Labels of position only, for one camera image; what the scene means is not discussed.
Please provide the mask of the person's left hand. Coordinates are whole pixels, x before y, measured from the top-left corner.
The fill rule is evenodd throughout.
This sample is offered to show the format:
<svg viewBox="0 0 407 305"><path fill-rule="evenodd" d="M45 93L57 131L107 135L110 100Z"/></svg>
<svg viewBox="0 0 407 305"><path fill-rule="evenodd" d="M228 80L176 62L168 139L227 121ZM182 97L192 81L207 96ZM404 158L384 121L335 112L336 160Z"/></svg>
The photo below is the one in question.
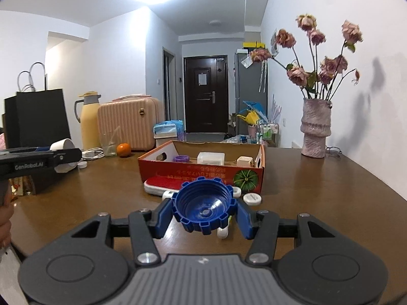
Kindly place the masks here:
<svg viewBox="0 0 407 305"><path fill-rule="evenodd" d="M14 213L14 206L11 203L12 192L8 180L1 181L1 212L0 212L0 243L1 249L7 248L11 243L11 217Z"/></svg>

